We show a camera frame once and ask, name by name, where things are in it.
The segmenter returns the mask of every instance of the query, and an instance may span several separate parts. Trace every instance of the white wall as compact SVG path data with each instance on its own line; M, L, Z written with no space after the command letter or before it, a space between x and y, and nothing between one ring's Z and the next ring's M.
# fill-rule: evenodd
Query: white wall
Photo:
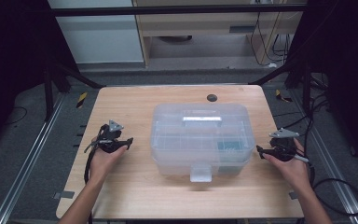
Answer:
M48 0L51 8L131 7L131 0ZM134 16L57 17L76 63L143 62Z

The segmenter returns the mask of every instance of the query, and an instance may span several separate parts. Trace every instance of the floor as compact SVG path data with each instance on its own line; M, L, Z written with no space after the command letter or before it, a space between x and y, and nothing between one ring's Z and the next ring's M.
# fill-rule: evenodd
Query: floor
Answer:
M282 56L270 53L278 60ZM193 36L189 41L182 37L156 37L150 51L150 64L144 68L118 68L112 71L84 71L83 75L99 83L119 85L170 85L200 83L246 84L268 74L282 62L260 65L253 57L249 42L243 35ZM283 85L285 74L263 86L277 128L287 126L302 118L301 91L287 90ZM16 99L16 107L7 120L0 137L0 208L6 208L7 223L56 222L57 193L63 190L72 161L78 150L84 127L87 124L98 90L69 78L73 87L67 94L55 92L61 110L54 123L46 127L43 86L25 91ZM276 90L282 97L278 99ZM76 108L80 94L88 94L81 108ZM312 96L320 95L312 90ZM315 181L337 177L358 188L358 158L349 151L345 136L336 120L324 105L314 113L314 125L308 138L310 158L316 168ZM291 126L292 131L305 133L307 120ZM48 137L40 139L41 130ZM29 169L21 169L27 158ZM18 174L23 174L22 181ZM356 207L355 194L340 184L324 184L317 189L321 198L345 211ZM347 217L326 208L335 223L358 223L358 217ZM293 219L237 219L195 220L175 223L295 223ZM128 223L173 223L163 221L128 221Z

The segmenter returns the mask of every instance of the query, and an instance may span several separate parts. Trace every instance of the black horizontal bar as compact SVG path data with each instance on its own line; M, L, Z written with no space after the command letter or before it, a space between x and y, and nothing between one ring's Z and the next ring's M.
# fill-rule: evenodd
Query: black horizontal bar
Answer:
M209 6L166 6L166 7L91 7L54 8L52 10L33 10L36 13L52 13L55 17L74 16L113 16L150 14L191 14L191 13L229 13L229 12L285 12L307 11L325 7L307 4L261 4L261 5L209 5Z

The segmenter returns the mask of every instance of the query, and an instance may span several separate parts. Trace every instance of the human hand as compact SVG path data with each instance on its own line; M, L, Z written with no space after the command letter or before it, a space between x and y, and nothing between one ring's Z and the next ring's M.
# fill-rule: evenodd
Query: human hand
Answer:
M302 154L304 148L296 139L294 140L298 149L297 152ZM263 154L263 157L266 158L266 160L268 160L269 162L271 162L276 168L278 168L283 178L295 190L310 187L308 169L307 164L305 162L297 159L291 159L290 161L280 161L266 153Z
M128 146L123 146L112 153L107 153L97 148L89 168L89 180L104 181L116 161L124 154L127 148Z

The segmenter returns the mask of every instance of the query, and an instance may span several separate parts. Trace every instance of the person's right hand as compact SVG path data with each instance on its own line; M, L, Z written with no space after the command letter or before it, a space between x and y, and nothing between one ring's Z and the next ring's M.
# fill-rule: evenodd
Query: person's right hand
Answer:
M296 140L295 144L297 152L302 154L304 148L301 144ZM308 169L307 164L303 161L297 159L291 159L290 161L280 161L275 157L264 153L263 157L266 158L269 162L271 162L274 166L278 168L278 170L283 175L283 178L292 186L292 188L303 189L305 187L310 186L310 181L308 177Z

